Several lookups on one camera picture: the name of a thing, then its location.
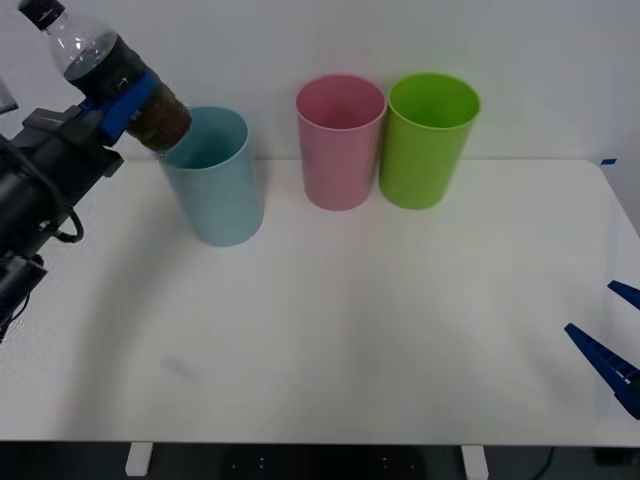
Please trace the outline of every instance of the white table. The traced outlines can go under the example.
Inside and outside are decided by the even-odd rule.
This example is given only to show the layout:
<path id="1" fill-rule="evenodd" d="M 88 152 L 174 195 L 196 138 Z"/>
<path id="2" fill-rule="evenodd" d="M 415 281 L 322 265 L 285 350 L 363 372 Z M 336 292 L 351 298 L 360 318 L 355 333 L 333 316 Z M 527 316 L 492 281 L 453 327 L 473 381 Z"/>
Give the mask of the white table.
<path id="1" fill-rule="evenodd" d="M 261 162 L 266 214 L 198 242 L 152 161 L 102 181 L 88 238 L 0 347 L 0 439 L 640 446 L 564 333 L 640 365 L 640 242 L 581 161 L 463 161 L 445 200 L 327 212 Z"/>

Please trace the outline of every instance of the light blue cup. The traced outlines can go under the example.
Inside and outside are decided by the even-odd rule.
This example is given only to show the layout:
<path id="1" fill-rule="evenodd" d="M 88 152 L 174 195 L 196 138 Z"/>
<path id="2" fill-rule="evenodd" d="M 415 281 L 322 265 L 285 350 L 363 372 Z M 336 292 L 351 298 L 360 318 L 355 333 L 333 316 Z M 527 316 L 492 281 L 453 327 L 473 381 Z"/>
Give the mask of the light blue cup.
<path id="1" fill-rule="evenodd" d="M 264 214 L 249 127 L 223 107 L 194 108 L 191 117 L 191 129 L 160 164 L 197 237 L 237 245 L 258 231 Z"/>

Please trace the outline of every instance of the table leg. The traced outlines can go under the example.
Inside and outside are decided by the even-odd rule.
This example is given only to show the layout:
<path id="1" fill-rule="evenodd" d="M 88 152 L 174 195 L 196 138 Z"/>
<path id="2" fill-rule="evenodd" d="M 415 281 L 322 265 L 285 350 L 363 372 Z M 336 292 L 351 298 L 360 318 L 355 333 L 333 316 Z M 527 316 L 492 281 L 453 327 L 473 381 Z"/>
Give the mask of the table leg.
<path id="1" fill-rule="evenodd" d="M 462 460 L 468 480 L 487 480 L 489 468 L 482 445 L 463 445 Z"/>
<path id="2" fill-rule="evenodd" d="M 147 476 L 152 450 L 153 443 L 151 442 L 133 442 L 131 444 L 127 465 L 124 468 L 128 477 Z"/>

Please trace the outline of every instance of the pink cup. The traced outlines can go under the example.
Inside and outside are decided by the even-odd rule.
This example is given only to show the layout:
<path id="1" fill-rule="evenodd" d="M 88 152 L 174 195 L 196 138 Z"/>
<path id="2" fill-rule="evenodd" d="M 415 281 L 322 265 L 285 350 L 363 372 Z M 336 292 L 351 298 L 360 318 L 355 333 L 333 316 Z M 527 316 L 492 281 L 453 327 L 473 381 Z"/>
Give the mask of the pink cup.
<path id="1" fill-rule="evenodd" d="M 326 210 L 349 210 L 371 191 L 387 101 L 373 83 L 328 75 L 296 99 L 307 197 Z"/>

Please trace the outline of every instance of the green cup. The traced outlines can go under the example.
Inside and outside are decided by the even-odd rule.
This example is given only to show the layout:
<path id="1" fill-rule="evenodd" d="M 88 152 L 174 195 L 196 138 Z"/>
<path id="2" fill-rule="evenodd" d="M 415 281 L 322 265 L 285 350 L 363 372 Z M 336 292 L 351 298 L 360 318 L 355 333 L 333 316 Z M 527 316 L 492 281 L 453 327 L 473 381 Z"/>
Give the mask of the green cup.
<path id="1" fill-rule="evenodd" d="M 396 83 L 380 167 L 384 196 L 412 209 L 442 200 L 479 112 L 478 94 L 449 75 L 417 73 Z"/>

